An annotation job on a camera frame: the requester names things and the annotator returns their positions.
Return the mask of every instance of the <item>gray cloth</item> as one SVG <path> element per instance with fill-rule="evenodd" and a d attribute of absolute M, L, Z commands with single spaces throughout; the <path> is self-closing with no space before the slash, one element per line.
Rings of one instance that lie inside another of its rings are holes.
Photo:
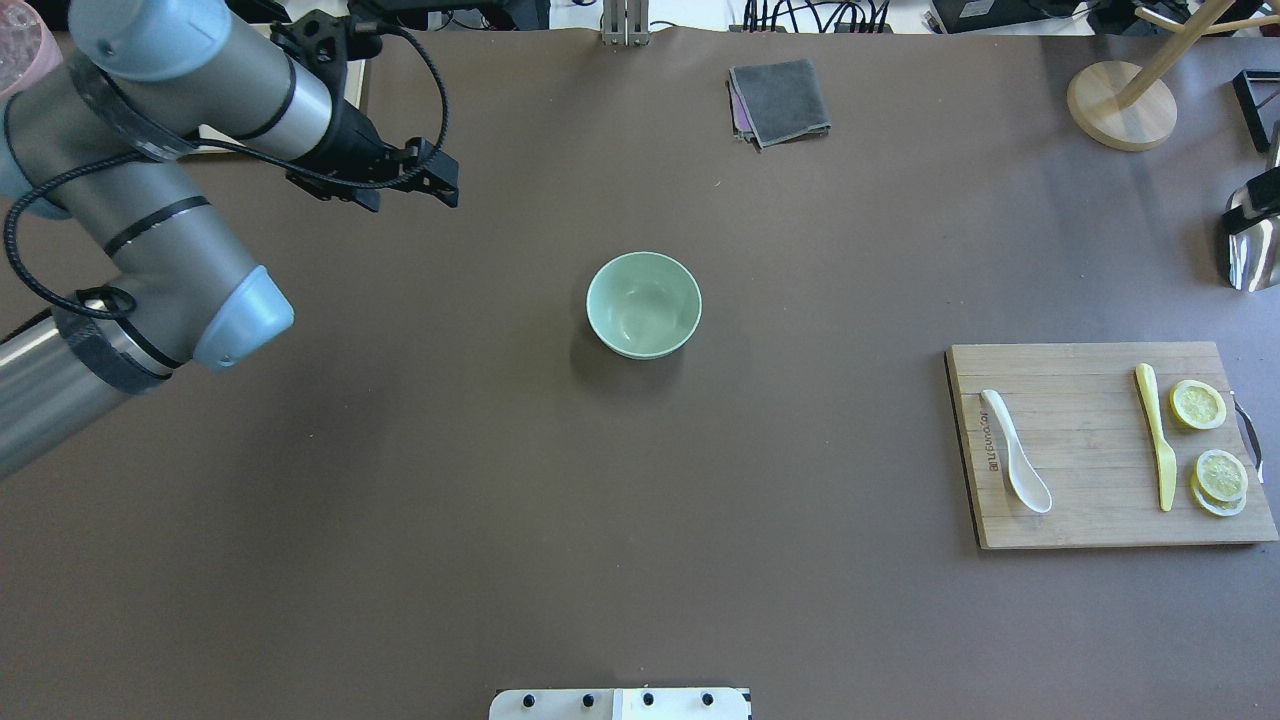
<path fill-rule="evenodd" d="M 812 60 L 728 69 L 731 94 L 742 100 L 760 147 L 831 129 L 831 115 Z"/>

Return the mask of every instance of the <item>metal scoop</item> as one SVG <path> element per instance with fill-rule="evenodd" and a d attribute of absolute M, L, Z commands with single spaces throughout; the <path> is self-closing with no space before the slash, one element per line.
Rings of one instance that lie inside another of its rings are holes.
<path fill-rule="evenodd" d="M 1023 443 L 1018 439 L 1018 430 L 1014 429 L 1014 419 L 1009 416 L 1005 407 L 1005 398 L 993 389 L 982 391 L 982 400 L 996 414 L 1000 429 L 1005 433 L 1005 445 L 1009 450 L 1009 484 L 1014 488 L 1014 495 L 1023 505 L 1036 512 L 1048 512 L 1053 507 L 1053 497 L 1048 493 L 1048 486 L 1041 479 L 1039 473 L 1032 466 L 1032 461 L 1023 452 Z"/>
<path fill-rule="evenodd" d="M 1280 284 L 1276 243 L 1280 242 L 1280 122 L 1271 132 L 1267 168 L 1231 193 L 1222 224 L 1226 229 L 1225 273 L 1235 290 L 1253 292 Z"/>

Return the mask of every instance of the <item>green bowl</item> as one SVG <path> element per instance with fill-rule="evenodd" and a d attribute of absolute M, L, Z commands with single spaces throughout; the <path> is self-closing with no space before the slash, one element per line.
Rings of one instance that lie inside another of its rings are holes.
<path fill-rule="evenodd" d="M 586 319 L 618 355 L 653 360 L 694 334 L 703 295 L 684 265 L 658 252 L 609 260 L 586 288 Z"/>

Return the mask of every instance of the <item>lemon slice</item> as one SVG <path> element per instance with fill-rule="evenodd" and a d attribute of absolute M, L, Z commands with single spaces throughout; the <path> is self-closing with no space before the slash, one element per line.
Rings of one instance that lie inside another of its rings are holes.
<path fill-rule="evenodd" d="M 1199 503 L 1206 511 L 1217 515 L 1219 518 L 1230 518 L 1231 515 L 1239 515 L 1244 510 L 1244 496 L 1235 502 L 1219 502 L 1211 497 L 1207 497 L 1201 492 L 1199 483 L 1192 483 L 1192 496 L 1196 497 L 1196 502 Z"/>
<path fill-rule="evenodd" d="M 1199 488 L 1206 500 L 1233 503 L 1249 489 L 1249 475 L 1244 465 L 1225 450 L 1206 450 L 1196 459 L 1192 487 Z"/>
<path fill-rule="evenodd" d="M 1181 380 L 1169 391 L 1169 407 L 1183 424 L 1197 430 L 1212 430 L 1226 420 L 1222 396 L 1199 380 Z"/>

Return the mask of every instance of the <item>round wooden base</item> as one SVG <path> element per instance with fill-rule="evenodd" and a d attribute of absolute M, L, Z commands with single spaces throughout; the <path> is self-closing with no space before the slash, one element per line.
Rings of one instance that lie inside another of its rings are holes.
<path fill-rule="evenodd" d="M 1066 88 L 1066 106 L 1080 129 L 1107 147 L 1139 152 L 1169 138 L 1178 122 L 1174 94 L 1156 81 L 1132 105 L 1121 108 L 1116 96 L 1142 68 L 1107 60 L 1080 70 Z"/>

